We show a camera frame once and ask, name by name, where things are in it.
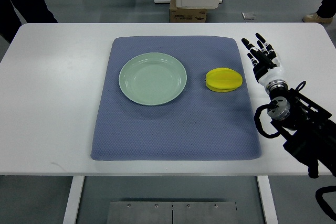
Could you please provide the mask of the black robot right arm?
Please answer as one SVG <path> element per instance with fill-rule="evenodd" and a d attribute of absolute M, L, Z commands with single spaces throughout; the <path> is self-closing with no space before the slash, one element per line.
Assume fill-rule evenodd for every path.
<path fill-rule="evenodd" d="M 330 112 L 300 93 L 305 84 L 303 81 L 295 89 L 289 89 L 283 80 L 267 84 L 270 102 L 257 108 L 254 121 L 262 136 L 283 136 L 284 149 L 316 179 L 320 163 L 335 174 L 335 123 Z"/>

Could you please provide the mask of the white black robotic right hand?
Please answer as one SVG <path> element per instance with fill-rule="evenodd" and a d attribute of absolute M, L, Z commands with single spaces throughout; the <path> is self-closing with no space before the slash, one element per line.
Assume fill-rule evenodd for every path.
<path fill-rule="evenodd" d="M 287 88 L 284 78 L 284 69 L 281 65 L 280 58 L 277 57 L 272 45 L 266 39 L 256 33 L 257 46 L 254 46 L 246 38 L 242 38 L 243 45 L 248 50 L 248 58 L 253 65 L 253 73 L 256 81 L 262 85 L 267 92 L 278 88 Z"/>

